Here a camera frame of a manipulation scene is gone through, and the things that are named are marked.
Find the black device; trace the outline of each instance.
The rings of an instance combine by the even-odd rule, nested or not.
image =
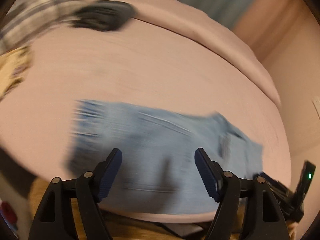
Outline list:
[[[108,196],[121,161],[122,153],[115,148],[93,172],[66,181],[53,178],[39,204],[29,240],[78,240],[70,198],[77,198],[87,239],[112,240],[97,203]],[[263,177],[239,179],[211,161],[202,148],[195,151],[195,163],[209,196],[220,203],[205,240],[230,239],[240,198],[247,198],[240,240],[289,240],[280,206]],[[0,230],[1,240],[16,240],[8,228]]]
[[[277,199],[285,220],[300,222],[304,215],[303,200],[309,190],[315,170],[315,165],[305,161],[295,192],[292,192],[281,182],[275,181],[265,173],[257,174],[256,177],[262,176],[266,179]]]

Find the wall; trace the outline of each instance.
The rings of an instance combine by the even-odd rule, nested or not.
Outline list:
[[[308,12],[303,0],[255,0],[232,31],[263,61]]]
[[[305,216],[298,226],[300,239],[320,209],[320,120],[312,102],[320,96],[320,26],[310,11],[262,63],[282,100],[280,114],[292,161],[291,188],[297,185],[304,160],[318,169],[305,198]]]

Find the denim shorts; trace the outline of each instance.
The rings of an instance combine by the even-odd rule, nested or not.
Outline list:
[[[262,146],[221,114],[191,116],[126,103],[82,100],[76,109],[68,168],[93,170],[113,148],[123,161],[104,206],[121,212],[200,214],[217,210],[194,162],[204,148],[223,170],[251,179],[262,171]]]

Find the red object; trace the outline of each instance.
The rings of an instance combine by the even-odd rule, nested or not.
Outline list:
[[[15,225],[17,223],[17,215],[8,202],[4,201],[1,203],[1,210],[3,216],[11,225]]]

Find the plaid shirt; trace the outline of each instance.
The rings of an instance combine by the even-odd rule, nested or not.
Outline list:
[[[22,0],[4,18],[7,23],[0,30],[0,55],[20,47],[83,5],[81,0]]]

